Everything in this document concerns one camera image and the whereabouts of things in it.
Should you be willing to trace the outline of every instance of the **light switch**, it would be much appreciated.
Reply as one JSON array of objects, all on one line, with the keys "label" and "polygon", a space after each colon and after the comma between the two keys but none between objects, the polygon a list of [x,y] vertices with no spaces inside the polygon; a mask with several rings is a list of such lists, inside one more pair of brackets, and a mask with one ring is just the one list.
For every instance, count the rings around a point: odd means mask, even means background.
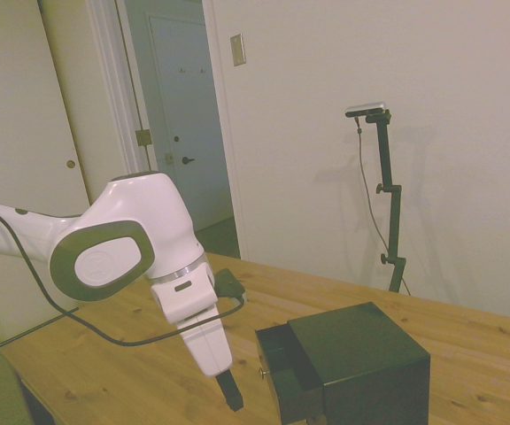
[{"label": "light switch", "polygon": [[245,60],[245,48],[243,47],[243,34],[231,37],[231,54],[234,57],[234,66],[243,65]]}]

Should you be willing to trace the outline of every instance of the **doorway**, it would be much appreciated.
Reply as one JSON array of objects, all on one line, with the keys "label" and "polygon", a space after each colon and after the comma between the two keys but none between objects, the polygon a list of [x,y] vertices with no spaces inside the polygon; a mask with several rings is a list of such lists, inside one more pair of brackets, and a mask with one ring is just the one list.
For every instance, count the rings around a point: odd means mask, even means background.
[{"label": "doorway", "polygon": [[[217,253],[238,256],[202,4],[125,0],[122,6],[128,22],[123,29],[130,33],[125,38],[131,40],[138,68],[132,73],[138,73],[143,88],[158,170],[181,192],[195,231],[204,230],[201,236],[211,235],[211,240],[220,234],[228,248]],[[207,251],[220,245],[203,244]]]}]

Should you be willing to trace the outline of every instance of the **black metal pole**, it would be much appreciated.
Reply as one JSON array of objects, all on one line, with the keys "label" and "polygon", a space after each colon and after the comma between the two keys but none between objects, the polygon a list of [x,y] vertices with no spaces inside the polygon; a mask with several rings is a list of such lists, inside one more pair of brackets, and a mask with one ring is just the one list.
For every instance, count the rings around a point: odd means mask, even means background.
[{"label": "black metal pole", "polygon": [[382,183],[377,186],[377,193],[390,193],[390,221],[389,221],[389,246],[388,255],[381,255],[383,264],[394,265],[393,276],[390,279],[389,290],[399,292],[400,283],[405,271],[406,259],[398,256],[398,228],[400,225],[400,195],[402,187],[393,184],[390,170],[389,134],[387,126],[390,123],[390,112],[385,109],[383,112],[368,115],[365,118],[367,123],[377,125],[377,139],[379,141],[379,157],[381,159]]}]

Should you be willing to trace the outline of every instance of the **black cable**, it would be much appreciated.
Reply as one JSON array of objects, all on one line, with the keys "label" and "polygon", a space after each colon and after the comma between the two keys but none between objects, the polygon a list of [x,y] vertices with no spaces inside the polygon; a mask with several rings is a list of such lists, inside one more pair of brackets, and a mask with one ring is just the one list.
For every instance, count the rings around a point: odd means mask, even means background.
[{"label": "black cable", "polygon": [[[361,176],[363,177],[363,184],[365,185],[365,193],[367,195],[367,206],[369,207],[369,214],[371,215],[371,219],[373,220],[373,224],[375,226],[375,230],[377,231],[377,235],[382,240],[382,244],[385,246],[385,250],[387,251],[387,254],[389,254],[389,246],[385,242],[385,238],[383,237],[381,231],[379,230],[379,227],[377,226],[377,220],[375,219],[375,216],[373,214],[373,208],[371,207],[371,197],[369,196],[369,187],[367,185],[367,179],[365,178],[365,172],[363,171],[363,158],[361,154],[361,133],[363,130],[361,129],[361,126],[359,125],[359,117],[354,117],[355,122],[358,125],[358,136],[359,136],[359,169],[361,170]],[[401,277],[401,280],[403,281],[403,284],[405,285],[406,292],[408,295],[411,295],[411,291],[408,289],[408,285],[406,284],[405,278]]]},{"label": "black cable", "polygon": [[96,328],[91,323],[85,321],[84,319],[79,318],[78,316],[73,315],[72,313],[68,312],[64,308],[62,308],[60,305],[54,302],[54,300],[50,297],[48,291],[46,288],[44,288],[43,281],[41,281],[41,278],[39,277],[39,274],[36,272],[35,267],[33,266],[33,263],[31,262],[31,259],[28,257],[27,253],[25,252],[25,249],[23,248],[23,244],[19,240],[19,237],[13,230],[13,228],[9,225],[9,223],[0,216],[0,222],[4,225],[4,227],[9,231],[9,234],[11,235],[13,241],[17,244],[17,247],[19,248],[19,252],[21,254],[21,257],[25,260],[27,263],[27,266],[29,270],[31,271],[31,274],[35,278],[36,284],[38,285],[39,289],[41,290],[42,294],[46,298],[47,302],[52,305],[52,307],[55,310],[58,310],[65,316],[69,317],[70,319],[79,322],[80,324],[84,325],[86,328],[89,328],[93,330],[95,333],[100,335],[103,339],[109,341],[110,343],[121,345],[123,347],[136,347],[138,345],[146,345],[151,343],[156,343],[157,341],[160,341],[162,339],[169,338],[171,336],[176,336],[181,334],[182,332],[186,332],[187,330],[191,330],[193,328],[197,328],[198,326],[202,326],[210,321],[215,321],[217,319],[221,319],[223,317],[226,317],[230,315],[231,313],[235,313],[237,310],[239,310],[244,305],[243,297],[237,297],[236,299],[239,301],[239,305],[235,308],[232,308],[231,310],[227,310],[224,313],[218,314],[217,316],[213,316],[209,319],[205,319],[203,321],[199,321],[198,323],[194,323],[193,325],[187,326],[186,328],[181,328],[178,330],[175,330],[173,332],[169,332],[168,334],[164,334],[161,336],[154,336],[153,338],[144,339],[142,341],[120,341],[115,338],[112,338],[111,336],[105,334],[105,332],[101,331],[100,329]]}]

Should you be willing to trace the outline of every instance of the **door hinge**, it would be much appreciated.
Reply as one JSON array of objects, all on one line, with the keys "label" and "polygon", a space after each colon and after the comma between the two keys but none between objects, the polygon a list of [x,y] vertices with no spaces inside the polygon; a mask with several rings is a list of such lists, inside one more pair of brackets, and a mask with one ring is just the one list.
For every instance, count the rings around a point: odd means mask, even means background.
[{"label": "door hinge", "polygon": [[137,145],[147,147],[150,144],[152,144],[151,139],[151,131],[149,129],[146,130],[137,130],[135,131],[135,134],[137,135]]}]

